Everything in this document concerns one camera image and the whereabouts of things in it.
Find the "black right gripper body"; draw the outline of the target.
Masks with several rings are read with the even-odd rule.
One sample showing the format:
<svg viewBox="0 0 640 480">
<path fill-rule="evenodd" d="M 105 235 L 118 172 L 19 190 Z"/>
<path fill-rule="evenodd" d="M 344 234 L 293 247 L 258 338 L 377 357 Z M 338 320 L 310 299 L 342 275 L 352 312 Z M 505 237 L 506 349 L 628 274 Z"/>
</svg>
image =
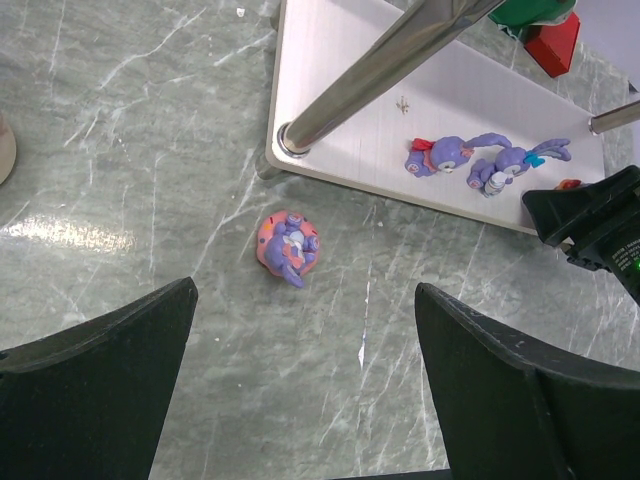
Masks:
<svg viewBox="0 0 640 480">
<path fill-rule="evenodd" d="M 522 202 L 538 238 L 562 247 L 567 262 L 612 273 L 639 300 L 639 168 L 628 166 L 587 186 L 530 190 Z"/>
</svg>

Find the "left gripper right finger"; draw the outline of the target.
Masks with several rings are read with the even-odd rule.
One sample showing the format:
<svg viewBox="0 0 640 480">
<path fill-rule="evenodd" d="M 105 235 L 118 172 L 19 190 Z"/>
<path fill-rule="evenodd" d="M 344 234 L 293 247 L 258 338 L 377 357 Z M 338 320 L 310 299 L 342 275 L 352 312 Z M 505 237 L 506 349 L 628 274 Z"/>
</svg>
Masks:
<svg viewBox="0 0 640 480">
<path fill-rule="evenodd" d="M 427 283 L 415 317 L 453 478 L 638 478 L 638 372 L 552 346 Z"/>
</svg>

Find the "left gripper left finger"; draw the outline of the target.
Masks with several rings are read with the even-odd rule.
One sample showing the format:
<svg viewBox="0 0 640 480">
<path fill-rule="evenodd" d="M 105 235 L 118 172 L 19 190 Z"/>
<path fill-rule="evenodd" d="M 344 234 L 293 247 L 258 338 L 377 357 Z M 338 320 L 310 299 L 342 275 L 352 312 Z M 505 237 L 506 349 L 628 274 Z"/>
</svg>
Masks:
<svg viewBox="0 0 640 480">
<path fill-rule="evenodd" d="M 197 300 L 179 279 L 2 351 L 2 478 L 148 478 Z"/>
</svg>

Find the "orange base purple toy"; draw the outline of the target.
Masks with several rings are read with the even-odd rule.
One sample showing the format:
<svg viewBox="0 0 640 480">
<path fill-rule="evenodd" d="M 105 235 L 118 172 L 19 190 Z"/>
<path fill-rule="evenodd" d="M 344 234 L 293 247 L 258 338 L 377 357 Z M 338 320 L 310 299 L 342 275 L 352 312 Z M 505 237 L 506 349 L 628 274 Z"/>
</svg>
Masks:
<svg viewBox="0 0 640 480">
<path fill-rule="evenodd" d="M 584 187 L 585 183 L 578 179 L 564 179 L 562 180 L 556 187 L 555 190 L 563 191 L 563 190 L 571 190 L 576 188 Z"/>
</svg>

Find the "purple white toy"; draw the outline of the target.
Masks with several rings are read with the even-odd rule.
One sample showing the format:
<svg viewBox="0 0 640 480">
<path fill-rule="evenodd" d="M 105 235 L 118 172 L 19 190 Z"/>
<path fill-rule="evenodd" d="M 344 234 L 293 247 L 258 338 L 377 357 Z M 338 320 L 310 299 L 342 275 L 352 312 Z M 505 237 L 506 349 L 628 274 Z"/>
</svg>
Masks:
<svg viewBox="0 0 640 480">
<path fill-rule="evenodd" d="M 500 134 L 487 133 L 467 141 L 464 146 L 469 149 L 499 146 L 501 150 L 496 154 L 492 162 L 478 159 L 471 167 L 467 177 L 467 185 L 475 190 L 481 190 L 485 196 L 489 196 L 486 187 L 494 181 L 500 188 L 510 185 L 513 179 L 524 175 L 530 169 L 542 166 L 547 158 L 555 158 L 564 162 L 572 159 L 567 149 L 571 143 L 569 139 L 550 139 L 538 144 L 530 150 L 514 147 L 511 141 Z"/>
</svg>

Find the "purple spotted toy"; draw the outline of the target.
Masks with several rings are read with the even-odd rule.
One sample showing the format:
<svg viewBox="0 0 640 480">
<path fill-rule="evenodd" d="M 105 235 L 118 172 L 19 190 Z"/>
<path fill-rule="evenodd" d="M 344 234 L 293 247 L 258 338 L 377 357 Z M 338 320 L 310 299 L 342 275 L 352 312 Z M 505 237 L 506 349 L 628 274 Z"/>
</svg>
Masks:
<svg viewBox="0 0 640 480">
<path fill-rule="evenodd" d="M 296 288 L 317 264 L 320 239 L 304 215 L 281 210 L 266 217 L 257 231 L 256 256 L 267 270 Z"/>
</svg>

